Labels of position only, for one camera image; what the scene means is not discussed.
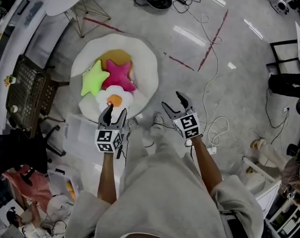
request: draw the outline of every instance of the forearm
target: forearm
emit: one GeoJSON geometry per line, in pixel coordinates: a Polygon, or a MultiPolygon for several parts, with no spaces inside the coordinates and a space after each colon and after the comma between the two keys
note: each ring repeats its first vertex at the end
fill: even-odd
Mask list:
{"type": "Polygon", "coordinates": [[[33,202],[31,204],[31,215],[32,215],[32,223],[33,225],[38,228],[41,224],[41,218],[40,218],[40,214],[37,208],[37,203],[33,202]]]}
{"type": "Polygon", "coordinates": [[[195,148],[201,178],[205,183],[208,193],[211,193],[213,188],[222,182],[220,170],[209,154],[206,146],[203,144],[201,138],[197,136],[191,140],[195,148]]]}
{"type": "Polygon", "coordinates": [[[113,153],[104,154],[104,162],[102,165],[100,184],[97,192],[97,198],[113,204],[116,197],[113,153]]]}

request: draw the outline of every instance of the yellow star plush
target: yellow star plush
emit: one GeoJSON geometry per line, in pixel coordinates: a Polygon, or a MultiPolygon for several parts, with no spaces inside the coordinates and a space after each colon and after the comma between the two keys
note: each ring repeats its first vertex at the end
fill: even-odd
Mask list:
{"type": "Polygon", "coordinates": [[[84,72],[81,95],[91,92],[94,96],[99,93],[102,83],[109,77],[110,73],[101,69],[101,61],[98,60],[90,71],[84,72]]]}

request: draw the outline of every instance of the plastic container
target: plastic container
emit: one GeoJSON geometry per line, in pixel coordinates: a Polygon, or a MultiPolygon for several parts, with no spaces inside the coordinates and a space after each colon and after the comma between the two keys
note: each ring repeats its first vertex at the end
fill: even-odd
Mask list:
{"type": "Polygon", "coordinates": [[[72,198],[67,188],[67,183],[71,183],[75,198],[78,197],[79,193],[83,190],[80,173],[71,167],[58,165],[55,169],[48,170],[48,175],[53,193],[55,195],[64,194],[71,202],[74,202],[74,198],[72,198]]]}
{"type": "MultiPolygon", "coordinates": [[[[104,153],[101,153],[95,145],[95,131],[97,129],[97,123],[87,120],[82,115],[68,113],[63,132],[63,149],[68,154],[101,167],[104,153]]],[[[125,159],[121,154],[119,160],[114,160],[115,176],[121,177],[124,167],[125,159]]]]}

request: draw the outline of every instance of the pink star plush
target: pink star plush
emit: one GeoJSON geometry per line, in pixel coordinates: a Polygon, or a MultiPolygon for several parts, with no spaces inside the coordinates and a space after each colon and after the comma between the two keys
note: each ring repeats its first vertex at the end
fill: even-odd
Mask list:
{"type": "Polygon", "coordinates": [[[111,85],[119,85],[127,92],[136,90],[135,85],[128,78],[130,62],[123,65],[116,65],[112,60],[107,60],[106,69],[110,73],[110,76],[103,82],[102,86],[104,88],[111,85]]]}

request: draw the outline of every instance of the white sleeve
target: white sleeve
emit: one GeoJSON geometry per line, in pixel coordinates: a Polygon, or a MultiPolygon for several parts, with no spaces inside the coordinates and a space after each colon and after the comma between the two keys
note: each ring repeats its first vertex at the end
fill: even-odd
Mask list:
{"type": "Polygon", "coordinates": [[[82,191],[75,201],[64,237],[86,238],[95,231],[97,221],[110,206],[93,194],[82,191]]]}
{"type": "Polygon", "coordinates": [[[211,192],[220,211],[233,211],[249,238],[260,238],[263,232],[263,211],[255,197],[237,176],[230,176],[211,192]]]}

